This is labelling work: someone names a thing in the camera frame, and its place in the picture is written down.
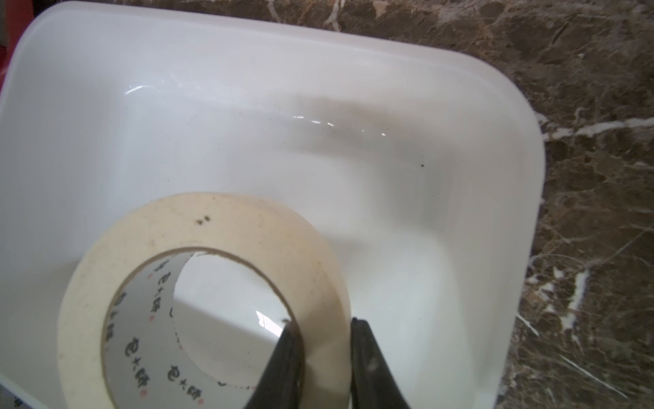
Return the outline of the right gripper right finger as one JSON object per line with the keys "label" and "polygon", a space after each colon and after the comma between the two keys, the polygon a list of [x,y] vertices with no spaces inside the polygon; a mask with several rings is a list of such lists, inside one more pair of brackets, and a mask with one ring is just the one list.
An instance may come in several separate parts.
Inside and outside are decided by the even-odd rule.
{"label": "right gripper right finger", "polygon": [[353,408],[409,408],[366,320],[352,319],[351,361]]}

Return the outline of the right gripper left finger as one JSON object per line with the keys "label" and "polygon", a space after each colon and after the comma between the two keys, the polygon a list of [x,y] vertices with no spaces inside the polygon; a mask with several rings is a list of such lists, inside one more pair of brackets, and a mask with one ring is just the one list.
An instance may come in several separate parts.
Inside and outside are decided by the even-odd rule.
{"label": "right gripper left finger", "polygon": [[276,344],[246,409],[298,409],[304,375],[304,346],[294,321],[288,322]]}

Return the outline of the beige masking tape roll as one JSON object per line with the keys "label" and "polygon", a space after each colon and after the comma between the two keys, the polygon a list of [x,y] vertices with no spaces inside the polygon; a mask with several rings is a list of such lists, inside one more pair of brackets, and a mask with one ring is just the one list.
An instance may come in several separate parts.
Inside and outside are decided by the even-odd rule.
{"label": "beige masking tape roll", "polygon": [[177,194],[114,224],[73,273],[57,326],[70,408],[241,408],[289,321],[302,408],[350,401],[347,286],[327,241],[282,204]]}

